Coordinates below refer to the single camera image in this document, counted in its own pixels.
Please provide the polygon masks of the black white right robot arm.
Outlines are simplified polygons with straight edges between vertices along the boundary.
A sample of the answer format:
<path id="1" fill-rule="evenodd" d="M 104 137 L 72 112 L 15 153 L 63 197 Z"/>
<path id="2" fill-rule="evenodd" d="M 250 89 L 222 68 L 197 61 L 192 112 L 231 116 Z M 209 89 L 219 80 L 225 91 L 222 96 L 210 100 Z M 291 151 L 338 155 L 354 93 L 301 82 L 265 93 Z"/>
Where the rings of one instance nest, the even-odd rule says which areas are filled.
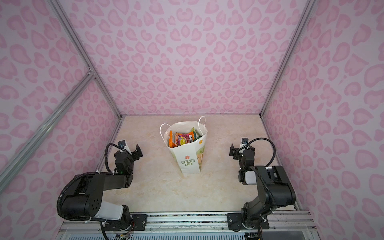
<path id="1" fill-rule="evenodd" d="M 229 230 L 268 230 L 268 215 L 296 202 L 294 188 L 284 168 L 255 166 L 255 150 L 252 147 L 235 148 L 231 145 L 229 155 L 239 161 L 239 182 L 257 187 L 257 196 L 245 203 L 240 213 L 227 214 Z"/>

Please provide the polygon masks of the orange snack packet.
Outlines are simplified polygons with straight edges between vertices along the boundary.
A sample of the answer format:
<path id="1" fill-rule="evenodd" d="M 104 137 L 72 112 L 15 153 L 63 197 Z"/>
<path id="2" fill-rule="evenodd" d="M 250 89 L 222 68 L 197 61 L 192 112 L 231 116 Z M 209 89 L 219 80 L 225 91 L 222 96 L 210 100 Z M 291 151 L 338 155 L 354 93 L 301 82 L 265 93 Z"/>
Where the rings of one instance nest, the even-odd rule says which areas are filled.
<path id="1" fill-rule="evenodd" d="M 170 131 L 170 134 L 169 134 L 169 148 L 174 148 L 174 147 L 175 147 L 174 135 L 173 135 L 173 131 Z"/>

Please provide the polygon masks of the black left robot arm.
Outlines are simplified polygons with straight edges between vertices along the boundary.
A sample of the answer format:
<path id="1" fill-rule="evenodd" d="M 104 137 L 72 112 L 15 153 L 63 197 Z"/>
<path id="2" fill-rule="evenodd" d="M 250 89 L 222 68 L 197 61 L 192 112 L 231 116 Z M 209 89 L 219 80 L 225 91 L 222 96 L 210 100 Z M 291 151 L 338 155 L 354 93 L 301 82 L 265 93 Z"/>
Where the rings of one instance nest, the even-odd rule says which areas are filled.
<path id="1" fill-rule="evenodd" d="M 136 145 L 130 151 L 125 141 L 109 143 L 106 151 L 113 146 L 115 152 L 115 170 L 107 167 L 106 172 L 87 172 L 74 176 L 59 194 L 57 200 L 58 215 L 68 221 L 95 221 L 122 225 L 128 228 L 133 220 L 126 205 L 115 205 L 103 201 L 105 191 L 130 187 L 134 178 L 135 161 L 143 157 L 142 150 Z"/>

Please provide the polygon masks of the white paper bag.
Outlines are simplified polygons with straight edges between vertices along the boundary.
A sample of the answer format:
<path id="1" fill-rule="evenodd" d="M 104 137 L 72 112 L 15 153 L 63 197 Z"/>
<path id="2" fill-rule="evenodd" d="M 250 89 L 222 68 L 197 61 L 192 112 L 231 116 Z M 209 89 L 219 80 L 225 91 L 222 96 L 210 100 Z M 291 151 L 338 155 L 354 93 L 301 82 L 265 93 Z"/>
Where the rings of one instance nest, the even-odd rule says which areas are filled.
<path id="1" fill-rule="evenodd" d="M 206 117 L 201 116 L 198 121 L 178 122 L 173 125 L 162 124 L 162 127 L 167 127 L 164 133 L 160 133 L 163 142 L 168 147 L 171 155 L 176 160 L 182 174 L 198 174 L 201 172 L 202 160 L 207 142 L 208 129 L 206 127 Z M 175 134 L 176 133 L 189 133 L 191 129 L 195 128 L 201 138 L 182 146 L 176 146 Z M 174 135 L 174 148 L 169 148 L 169 134 L 173 131 Z"/>

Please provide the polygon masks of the green candy packet bottom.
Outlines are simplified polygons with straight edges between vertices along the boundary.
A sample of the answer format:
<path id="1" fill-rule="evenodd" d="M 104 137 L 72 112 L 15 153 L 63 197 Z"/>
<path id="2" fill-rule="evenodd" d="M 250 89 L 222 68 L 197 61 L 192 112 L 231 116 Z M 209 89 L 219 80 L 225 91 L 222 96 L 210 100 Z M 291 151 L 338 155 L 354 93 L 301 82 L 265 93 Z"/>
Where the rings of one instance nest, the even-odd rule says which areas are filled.
<path id="1" fill-rule="evenodd" d="M 194 142 L 194 141 L 196 141 L 202 137 L 202 135 L 200 135 L 195 128 L 191 129 L 190 135 L 192 136 L 192 142 Z"/>

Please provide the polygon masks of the red yellow candy packet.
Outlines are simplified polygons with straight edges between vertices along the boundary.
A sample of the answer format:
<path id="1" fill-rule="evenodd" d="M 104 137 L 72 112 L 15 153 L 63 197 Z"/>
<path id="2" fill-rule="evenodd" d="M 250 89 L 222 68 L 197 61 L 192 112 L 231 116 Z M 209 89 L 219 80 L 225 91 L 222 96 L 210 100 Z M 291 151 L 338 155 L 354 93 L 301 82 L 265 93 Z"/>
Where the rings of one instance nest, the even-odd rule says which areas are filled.
<path id="1" fill-rule="evenodd" d="M 189 133 L 176 133 L 175 134 L 176 146 L 182 146 L 188 143 L 193 143 L 196 140 L 193 132 Z"/>

